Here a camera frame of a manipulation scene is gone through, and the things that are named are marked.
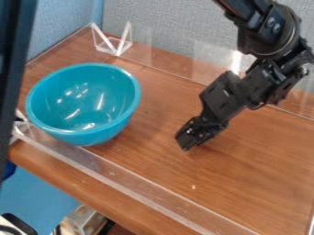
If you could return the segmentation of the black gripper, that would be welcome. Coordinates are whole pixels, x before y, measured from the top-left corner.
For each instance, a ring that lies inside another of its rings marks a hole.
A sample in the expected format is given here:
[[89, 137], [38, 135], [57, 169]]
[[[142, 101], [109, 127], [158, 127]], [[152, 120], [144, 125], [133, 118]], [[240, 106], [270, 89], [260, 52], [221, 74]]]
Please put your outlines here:
[[178, 130], [176, 140], [184, 151], [202, 145], [229, 127], [232, 119], [245, 110], [244, 104], [205, 106], [202, 113]]

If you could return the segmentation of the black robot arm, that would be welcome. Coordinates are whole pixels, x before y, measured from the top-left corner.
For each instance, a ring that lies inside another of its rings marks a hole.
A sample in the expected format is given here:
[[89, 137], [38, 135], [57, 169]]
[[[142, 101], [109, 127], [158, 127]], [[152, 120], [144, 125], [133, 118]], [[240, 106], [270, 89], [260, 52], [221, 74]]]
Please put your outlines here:
[[188, 151], [214, 138], [245, 110], [278, 104], [309, 75], [314, 51], [301, 36], [303, 19], [277, 0], [214, 0], [238, 27], [237, 49], [256, 61], [244, 77], [225, 72], [200, 94], [202, 112], [176, 134]]

